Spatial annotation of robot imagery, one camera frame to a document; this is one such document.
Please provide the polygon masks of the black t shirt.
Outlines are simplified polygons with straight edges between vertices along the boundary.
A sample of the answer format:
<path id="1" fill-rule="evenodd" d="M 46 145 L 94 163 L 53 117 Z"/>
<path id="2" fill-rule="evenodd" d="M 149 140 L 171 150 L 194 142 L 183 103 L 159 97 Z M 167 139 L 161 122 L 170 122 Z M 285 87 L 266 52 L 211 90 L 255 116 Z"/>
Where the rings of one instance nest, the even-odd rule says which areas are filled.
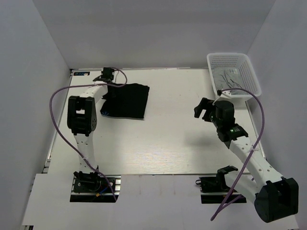
<path id="1" fill-rule="evenodd" d="M 144 119 L 150 87 L 138 83 L 108 86 L 100 113 L 103 116 Z"/>

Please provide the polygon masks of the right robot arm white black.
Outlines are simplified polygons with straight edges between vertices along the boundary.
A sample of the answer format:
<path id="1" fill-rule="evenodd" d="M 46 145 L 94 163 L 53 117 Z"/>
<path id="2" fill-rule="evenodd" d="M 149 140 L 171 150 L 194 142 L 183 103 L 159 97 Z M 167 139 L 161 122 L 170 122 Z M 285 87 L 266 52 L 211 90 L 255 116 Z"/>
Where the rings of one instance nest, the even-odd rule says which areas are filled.
<path id="1" fill-rule="evenodd" d="M 248 133 L 235 122 L 235 108 L 229 101 L 202 98 L 194 108 L 195 118 L 204 112 L 203 120 L 213 123 L 217 136 L 234 153 L 251 174 L 240 175 L 234 166 L 219 169 L 215 177 L 196 181 L 204 193 L 240 193 L 254 204 L 258 216 L 266 223 L 298 213 L 299 186 L 295 179 L 285 178 L 252 146 Z"/>

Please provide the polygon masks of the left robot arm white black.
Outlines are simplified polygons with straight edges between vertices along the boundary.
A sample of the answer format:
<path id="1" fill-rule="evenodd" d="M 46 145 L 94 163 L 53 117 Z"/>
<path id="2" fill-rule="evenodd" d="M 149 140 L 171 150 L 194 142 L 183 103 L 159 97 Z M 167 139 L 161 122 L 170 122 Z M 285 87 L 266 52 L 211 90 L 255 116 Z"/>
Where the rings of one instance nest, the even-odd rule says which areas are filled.
<path id="1" fill-rule="evenodd" d="M 98 169 L 93 145 L 93 134 L 97 126 L 95 104 L 108 93 L 106 84 L 114 84 L 114 76 L 100 75 L 93 80 L 93 86 L 82 94 L 69 97 L 67 125 L 75 138 L 79 154 L 79 171 L 83 173 L 92 173 L 92 168 Z"/>

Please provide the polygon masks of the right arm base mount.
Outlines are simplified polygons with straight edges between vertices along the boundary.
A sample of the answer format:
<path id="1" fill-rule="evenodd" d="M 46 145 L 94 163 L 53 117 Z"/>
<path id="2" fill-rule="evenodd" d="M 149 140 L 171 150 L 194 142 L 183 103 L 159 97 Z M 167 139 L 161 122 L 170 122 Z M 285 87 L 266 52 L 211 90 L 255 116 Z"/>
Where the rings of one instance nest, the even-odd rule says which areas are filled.
<path id="1" fill-rule="evenodd" d="M 200 187 L 202 204 L 221 204 L 229 191 L 229 187 L 220 186 L 215 176 L 200 177 L 195 184 Z"/>

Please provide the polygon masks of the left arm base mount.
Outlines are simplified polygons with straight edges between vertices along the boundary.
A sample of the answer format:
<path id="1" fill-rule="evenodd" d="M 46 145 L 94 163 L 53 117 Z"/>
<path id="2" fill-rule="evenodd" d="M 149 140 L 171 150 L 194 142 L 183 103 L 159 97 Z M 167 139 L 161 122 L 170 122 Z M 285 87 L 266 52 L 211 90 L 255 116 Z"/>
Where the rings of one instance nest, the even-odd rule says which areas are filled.
<path id="1" fill-rule="evenodd" d="M 115 203 L 120 193 L 120 176 L 104 178 L 96 172 L 74 172 L 71 203 Z"/>

